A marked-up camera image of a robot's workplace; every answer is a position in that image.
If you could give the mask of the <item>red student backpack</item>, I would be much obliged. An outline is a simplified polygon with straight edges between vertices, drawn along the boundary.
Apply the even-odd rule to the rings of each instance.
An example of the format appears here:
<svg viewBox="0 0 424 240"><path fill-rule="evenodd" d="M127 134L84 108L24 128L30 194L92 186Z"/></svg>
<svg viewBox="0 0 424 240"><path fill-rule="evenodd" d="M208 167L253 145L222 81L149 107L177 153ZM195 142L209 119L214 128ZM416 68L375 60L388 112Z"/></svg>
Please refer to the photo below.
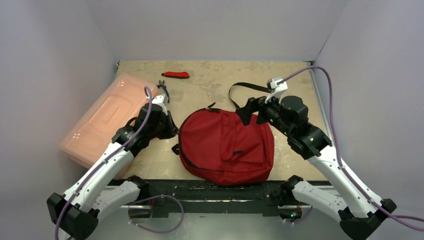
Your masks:
<svg viewBox="0 0 424 240"><path fill-rule="evenodd" d="M266 181L274 166L275 139L268 123L252 115L244 125L234 111L213 104L191 113L171 149L192 175L217 185Z"/></svg>

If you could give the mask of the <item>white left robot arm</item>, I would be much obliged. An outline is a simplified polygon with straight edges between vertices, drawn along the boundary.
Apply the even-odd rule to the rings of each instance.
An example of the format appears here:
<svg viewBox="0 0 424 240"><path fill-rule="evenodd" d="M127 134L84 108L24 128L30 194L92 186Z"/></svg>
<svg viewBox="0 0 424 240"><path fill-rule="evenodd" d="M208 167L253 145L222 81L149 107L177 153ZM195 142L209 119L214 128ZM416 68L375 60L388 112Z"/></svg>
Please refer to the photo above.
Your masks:
<svg viewBox="0 0 424 240"><path fill-rule="evenodd" d="M177 128L163 103L147 103L137 117L120 128L103 155L72 187L47 199L56 240L85 240L108 215L130 203L150 204L156 199L150 185L133 175L105 190L115 175L154 138L170 139Z"/></svg>

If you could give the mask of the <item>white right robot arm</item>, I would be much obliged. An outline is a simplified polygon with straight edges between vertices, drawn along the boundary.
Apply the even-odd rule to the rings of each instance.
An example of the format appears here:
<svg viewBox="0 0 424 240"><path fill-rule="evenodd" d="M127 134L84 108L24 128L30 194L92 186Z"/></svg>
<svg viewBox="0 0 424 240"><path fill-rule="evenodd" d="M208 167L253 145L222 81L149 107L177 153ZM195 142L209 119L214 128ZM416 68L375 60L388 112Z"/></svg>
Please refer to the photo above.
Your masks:
<svg viewBox="0 0 424 240"><path fill-rule="evenodd" d="M382 199L370 190L344 163L337 161L337 152L330 138L309 122L308 107L298 96L251 97L244 107L236 109L242 123L269 123L287 138L290 148L318 169L338 192L333 195L303 178L293 175L280 186L280 204L295 201L308 204L335 219L353 240L366 240L392 213L396 204Z"/></svg>

